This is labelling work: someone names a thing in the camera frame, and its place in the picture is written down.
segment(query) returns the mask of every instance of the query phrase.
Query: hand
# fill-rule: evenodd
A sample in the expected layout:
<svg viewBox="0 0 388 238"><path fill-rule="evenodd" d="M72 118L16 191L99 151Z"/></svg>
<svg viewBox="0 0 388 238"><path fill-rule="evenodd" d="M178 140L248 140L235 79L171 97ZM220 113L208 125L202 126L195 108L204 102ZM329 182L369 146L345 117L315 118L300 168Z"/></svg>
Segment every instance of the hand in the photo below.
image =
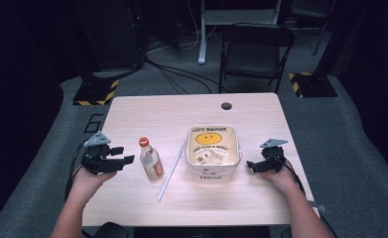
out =
<svg viewBox="0 0 388 238"><path fill-rule="evenodd" d="M117 172L93 175L86 168L75 170L72 188L68 199L75 199L78 203L86 205L103 183L116 176Z"/></svg>
<svg viewBox="0 0 388 238"><path fill-rule="evenodd" d="M285 165L289 168L292 167L290 163L285 163ZM261 177L273 182L277 189L283 193L286 193L294 187L298 188L293 174L284 166L282 166L277 173L275 173L275 171L261 173Z"/></svg>

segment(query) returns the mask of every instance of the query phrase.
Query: bottle label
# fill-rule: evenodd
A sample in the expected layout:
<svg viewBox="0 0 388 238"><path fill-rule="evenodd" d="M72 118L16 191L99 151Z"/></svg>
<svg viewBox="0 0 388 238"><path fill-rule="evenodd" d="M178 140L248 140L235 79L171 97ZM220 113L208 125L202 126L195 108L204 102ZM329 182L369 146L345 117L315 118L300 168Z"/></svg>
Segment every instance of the bottle label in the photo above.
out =
<svg viewBox="0 0 388 238"><path fill-rule="evenodd" d="M156 162L155 165L153 165L153 168L154 168L154 172L156 172L156 176L159 178L163 175L163 165L162 165L162 161L158 161Z"/></svg>

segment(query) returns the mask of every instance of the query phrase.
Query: table hole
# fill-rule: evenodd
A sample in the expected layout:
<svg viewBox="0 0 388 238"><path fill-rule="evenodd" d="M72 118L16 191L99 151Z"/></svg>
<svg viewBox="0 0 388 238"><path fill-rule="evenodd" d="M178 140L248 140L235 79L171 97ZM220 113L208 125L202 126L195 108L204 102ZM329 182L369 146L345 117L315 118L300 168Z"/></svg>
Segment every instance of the table hole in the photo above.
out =
<svg viewBox="0 0 388 238"><path fill-rule="evenodd" d="M229 103L229 102L223 102L222 104L221 104L221 108L223 109L223 110L230 110L231 109L231 103Z"/></svg>

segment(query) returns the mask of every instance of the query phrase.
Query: speaker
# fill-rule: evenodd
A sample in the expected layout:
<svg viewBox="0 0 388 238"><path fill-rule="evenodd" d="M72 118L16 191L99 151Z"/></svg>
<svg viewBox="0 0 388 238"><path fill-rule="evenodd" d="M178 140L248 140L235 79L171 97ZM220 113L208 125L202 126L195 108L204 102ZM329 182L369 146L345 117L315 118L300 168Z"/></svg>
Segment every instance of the speaker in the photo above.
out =
<svg viewBox="0 0 388 238"><path fill-rule="evenodd" d="M74 0L100 70L143 63L144 28L136 0Z"/></svg>

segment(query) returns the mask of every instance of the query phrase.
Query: yellow and black hazard tape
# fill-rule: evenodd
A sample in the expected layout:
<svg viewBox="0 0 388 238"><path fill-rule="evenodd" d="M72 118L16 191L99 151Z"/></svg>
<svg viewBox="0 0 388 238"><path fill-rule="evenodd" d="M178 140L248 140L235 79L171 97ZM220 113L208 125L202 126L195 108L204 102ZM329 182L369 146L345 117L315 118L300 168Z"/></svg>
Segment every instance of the yellow and black hazard tape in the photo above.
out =
<svg viewBox="0 0 388 238"><path fill-rule="evenodd" d="M104 100L100 100L100 101L74 101L73 105L80 105L80 106L106 105L112 100L118 83L119 83L119 80L115 80L111 84L110 90L107 93L107 96L105 97Z"/></svg>
<svg viewBox="0 0 388 238"><path fill-rule="evenodd" d="M290 81L292 82L293 90L295 90L296 96L297 97L304 97L303 94L302 94L302 91L301 91L301 89L299 87L299 84L296 81L296 75L297 74L300 74L300 75L312 75L312 74L309 73L309 72L289 73L289 78L290 78Z"/></svg>

